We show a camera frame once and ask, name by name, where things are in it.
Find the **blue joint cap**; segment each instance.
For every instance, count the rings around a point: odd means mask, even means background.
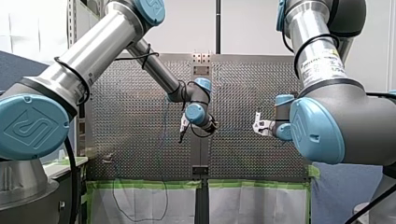
[[[212,82],[209,79],[204,77],[198,77],[194,80],[194,82],[200,85],[205,90],[212,92]]]
[[[0,158],[29,161],[47,156],[69,132],[64,108],[46,96],[21,94],[0,100]]]
[[[277,22],[276,22],[276,30],[281,32],[283,30],[283,24],[285,23],[285,11],[286,1],[279,0],[279,6],[277,8]]]
[[[205,120],[204,108],[198,104],[190,104],[186,108],[186,119],[192,124],[202,124]]]
[[[304,157],[329,164],[343,161],[343,135],[321,103],[307,97],[294,101],[290,108],[290,122],[293,143]]]
[[[152,26],[160,25],[165,20],[163,0],[134,0],[137,10]]]
[[[275,98],[275,106],[285,105],[287,103],[292,102],[293,100],[294,100],[294,95],[291,94],[278,95]]]
[[[282,141],[291,141],[291,124],[284,123],[276,129],[276,137]]]

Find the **metal wall panel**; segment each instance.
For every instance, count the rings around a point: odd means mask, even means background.
[[[190,57],[162,59],[177,78],[190,80]],[[114,62],[94,84],[92,95],[87,122],[96,157],[88,169],[89,179],[191,179],[191,135],[187,133],[182,144],[177,142],[182,105],[166,105],[164,91],[137,62]],[[114,162],[105,163],[110,154]]]
[[[191,55],[163,55],[180,79],[191,80]],[[209,144],[200,141],[200,163],[209,178],[304,181],[304,160],[291,144],[255,134],[255,112],[272,119],[280,93],[299,90],[291,57],[210,57],[211,110],[220,129]],[[87,106],[87,145],[96,153],[89,179],[192,179],[197,152],[188,131],[179,144],[181,104],[164,104],[160,86],[136,62],[113,63],[92,88]],[[164,110],[169,106],[167,138],[162,145]],[[113,155],[114,163],[104,158]]]
[[[292,57],[214,55],[209,178],[304,180],[304,160],[291,143],[252,131],[256,111],[274,118],[278,94],[299,90]]]

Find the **aluminum tube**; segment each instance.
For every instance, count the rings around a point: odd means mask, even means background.
[[[352,48],[353,37],[350,38],[340,38],[340,46],[338,46],[338,53],[340,54],[343,63],[347,61],[347,55]]]
[[[128,52],[134,57],[147,53],[149,44],[146,40],[141,39],[135,45],[127,48]],[[138,62],[143,64],[145,58],[139,59]],[[147,58],[144,69],[154,78],[154,80],[163,88],[166,93],[171,93],[177,90],[179,83],[177,78],[169,71],[163,64],[160,58],[151,55]]]
[[[141,27],[131,9],[111,2],[107,5],[107,15],[60,59],[77,70],[91,86],[128,44],[141,38]],[[57,63],[39,77],[30,79],[55,91],[71,105],[75,105],[85,93],[80,80]]]
[[[329,33],[326,24],[329,13],[325,4],[316,1],[301,3],[288,13],[288,33],[294,52],[297,52],[308,39]],[[347,77],[344,64],[330,37],[322,37],[306,46],[299,57],[297,67],[305,88],[323,80]]]

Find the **sticker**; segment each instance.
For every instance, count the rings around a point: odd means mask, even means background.
[[[306,60],[300,65],[300,71],[305,86],[320,80],[347,77],[344,64],[335,49],[327,49],[318,57]]]

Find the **robotic arm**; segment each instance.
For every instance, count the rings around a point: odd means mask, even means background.
[[[292,140],[311,161],[396,161],[396,124],[389,122],[396,119],[396,105],[368,97],[344,68],[352,39],[363,28],[365,9],[364,0],[281,1],[277,28],[291,39],[296,76],[304,88],[297,99],[276,97],[272,135]]]
[[[106,15],[55,64],[38,77],[24,77],[0,98],[0,158],[26,161],[50,154],[68,133],[78,106],[90,97],[90,87],[127,49],[134,56],[151,53],[144,34],[164,19],[163,1],[112,1]],[[187,120],[213,133],[216,125],[207,113],[211,83],[197,78],[183,86],[161,60],[141,57],[144,69],[168,93],[172,102],[191,104]]]

